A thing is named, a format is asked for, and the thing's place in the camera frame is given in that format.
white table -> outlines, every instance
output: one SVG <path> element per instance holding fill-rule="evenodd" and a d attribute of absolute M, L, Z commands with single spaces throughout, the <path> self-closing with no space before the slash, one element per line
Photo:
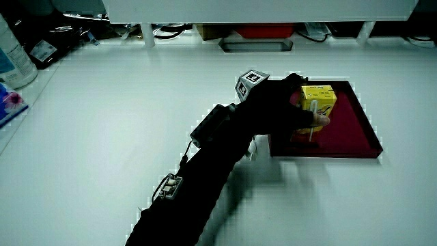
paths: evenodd
<path fill-rule="evenodd" d="M 236 101 L 236 78 L 252 68 L 348 78 L 384 152 L 372 163 L 272 159 L 258 137 L 257 161 L 236 166 L 247 196 L 221 226 L 224 191 L 203 239 L 216 232 L 217 245 L 436 242 L 436 49 L 395 38 L 360 47 L 293 36 L 290 53 L 226 54 L 215 41 L 187 38 L 150 50 L 108 40 L 60 63 L 0 156 L 2 245 L 123 245 L 137 207 L 147 208 L 177 168 L 189 133 L 214 104 Z"/>

electronic device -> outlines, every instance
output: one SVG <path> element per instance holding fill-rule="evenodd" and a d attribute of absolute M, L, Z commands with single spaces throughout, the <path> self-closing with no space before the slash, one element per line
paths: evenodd
<path fill-rule="evenodd" d="M 158 197 L 161 199 L 173 200 L 178 193 L 178 189 L 182 184 L 182 177 L 169 175 L 166 183 L 163 185 L 159 191 Z"/>

plastic bottle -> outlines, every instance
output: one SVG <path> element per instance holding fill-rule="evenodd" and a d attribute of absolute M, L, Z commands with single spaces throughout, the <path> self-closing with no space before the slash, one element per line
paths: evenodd
<path fill-rule="evenodd" d="M 29 84 L 37 75 L 35 64 L 0 14 L 0 82 L 16 89 Z"/>

yellow box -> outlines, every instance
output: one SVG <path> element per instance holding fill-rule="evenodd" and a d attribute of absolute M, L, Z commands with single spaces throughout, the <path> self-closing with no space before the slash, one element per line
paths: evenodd
<path fill-rule="evenodd" d="M 329 116 L 333 110 L 337 97 L 330 85 L 303 85 L 300 90 L 300 98 L 297 107 L 310 110 L 311 102 L 317 101 L 317 113 Z M 313 128 L 313 132 L 322 130 L 323 126 Z M 310 133 L 310 128 L 297 130 L 299 134 Z"/>

red tray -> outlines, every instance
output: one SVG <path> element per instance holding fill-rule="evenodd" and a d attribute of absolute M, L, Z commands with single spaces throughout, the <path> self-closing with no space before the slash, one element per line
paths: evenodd
<path fill-rule="evenodd" d="M 240 24 L 234 28 L 243 38 L 289 38 L 294 33 L 293 23 Z"/>
<path fill-rule="evenodd" d="M 270 155 L 378 158 L 382 146 L 349 82 L 308 81 L 307 85 L 330 85 L 333 88 L 337 102 L 329 115 L 330 124 L 313 134 L 312 143 L 308 142 L 308 135 L 269 135 Z M 299 94 L 300 88 L 292 94 L 290 102 L 293 105 Z"/>

